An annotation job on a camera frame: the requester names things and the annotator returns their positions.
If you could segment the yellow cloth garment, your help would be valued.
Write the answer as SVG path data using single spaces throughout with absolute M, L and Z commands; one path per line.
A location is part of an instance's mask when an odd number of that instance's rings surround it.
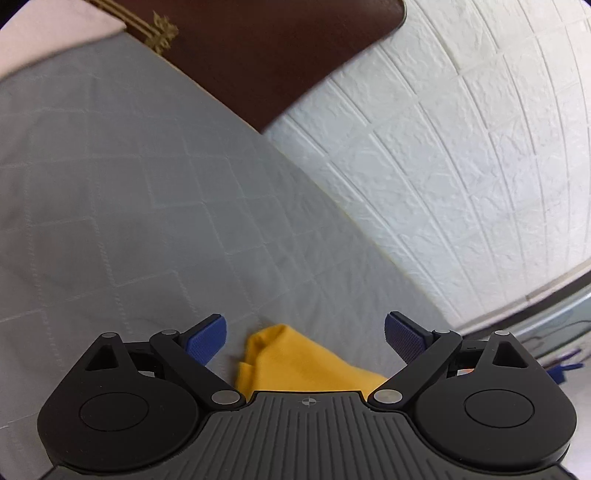
M 245 398 L 259 391 L 360 391 L 369 396 L 385 382 L 384 376 L 346 363 L 297 330 L 280 324 L 249 336 L 238 363 L 235 388 Z

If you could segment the glass sliding door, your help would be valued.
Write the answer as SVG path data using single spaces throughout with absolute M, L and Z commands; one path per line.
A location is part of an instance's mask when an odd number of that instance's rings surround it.
M 590 364 L 590 262 L 550 282 L 531 303 L 504 318 L 464 329 L 471 340 L 511 332 L 557 384 Z

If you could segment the grey quilted bed cover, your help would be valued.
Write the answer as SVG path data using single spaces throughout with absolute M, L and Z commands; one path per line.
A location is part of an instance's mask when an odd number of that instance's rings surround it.
M 127 34 L 1 83 L 1 473 L 50 466 L 37 414 L 97 336 L 145 341 L 213 313 L 235 378 L 287 324 L 391 376 L 399 310 L 446 320 L 304 171 Z

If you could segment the dark brown headboard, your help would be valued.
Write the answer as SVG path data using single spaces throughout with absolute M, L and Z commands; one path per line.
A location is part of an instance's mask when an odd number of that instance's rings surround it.
M 401 0 L 98 1 L 128 32 L 263 131 L 404 24 Z

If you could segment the pink blanket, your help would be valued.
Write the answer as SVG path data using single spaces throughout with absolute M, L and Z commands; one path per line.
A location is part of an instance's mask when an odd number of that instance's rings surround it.
M 29 1 L 1 28 L 1 77 L 125 29 L 123 21 L 86 1 Z

